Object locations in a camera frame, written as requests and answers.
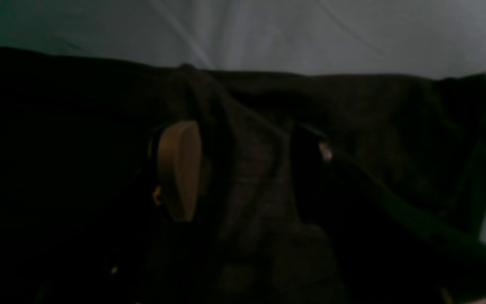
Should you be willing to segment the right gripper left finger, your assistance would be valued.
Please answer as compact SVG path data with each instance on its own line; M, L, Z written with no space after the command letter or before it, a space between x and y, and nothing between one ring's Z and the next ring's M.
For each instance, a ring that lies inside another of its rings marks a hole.
M200 185L202 144L196 121L182 120L160 128L148 143L155 178L152 198L176 223L193 221Z

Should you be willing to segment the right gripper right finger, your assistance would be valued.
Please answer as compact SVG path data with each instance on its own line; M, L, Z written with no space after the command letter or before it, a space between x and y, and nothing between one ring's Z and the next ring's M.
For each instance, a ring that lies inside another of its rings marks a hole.
M324 133L294 128L299 216L329 237L348 296L486 296L486 245L415 208Z

